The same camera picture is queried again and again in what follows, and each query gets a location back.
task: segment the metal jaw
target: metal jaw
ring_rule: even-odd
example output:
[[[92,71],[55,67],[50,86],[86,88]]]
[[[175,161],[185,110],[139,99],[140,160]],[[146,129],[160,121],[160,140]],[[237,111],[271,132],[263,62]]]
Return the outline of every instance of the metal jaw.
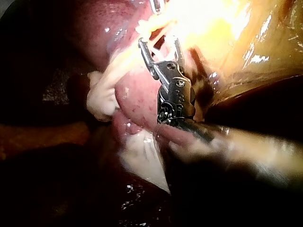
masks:
[[[138,46],[145,65],[155,80],[162,86],[158,91],[158,123],[169,118],[193,118],[195,115],[195,93],[191,82],[184,76],[184,58],[179,40],[174,37],[176,61],[155,62],[152,59],[147,42],[139,39]]]

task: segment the metal clip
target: metal clip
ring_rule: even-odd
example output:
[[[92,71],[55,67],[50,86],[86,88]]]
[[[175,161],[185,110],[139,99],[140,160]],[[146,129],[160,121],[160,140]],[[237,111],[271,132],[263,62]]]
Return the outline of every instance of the metal clip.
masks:
[[[153,14],[159,15],[164,11],[165,0],[150,0]]]

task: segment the screw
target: screw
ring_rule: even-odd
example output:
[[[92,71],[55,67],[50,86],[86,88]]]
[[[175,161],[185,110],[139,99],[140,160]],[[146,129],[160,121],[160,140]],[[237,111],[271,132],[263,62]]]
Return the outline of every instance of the screw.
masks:
[[[153,68],[151,68],[151,76],[155,75],[155,70]]]
[[[178,79],[177,82],[176,82],[176,85],[177,85],[178,87],[184,87],[185,82],[184,82],[183,80]]]
[[[176,68],[176,65],[175,65],[175,64],[169,63],[169,64],[167,64],[167,68],[168,68],[169,70],[174,70],[174,69]]]

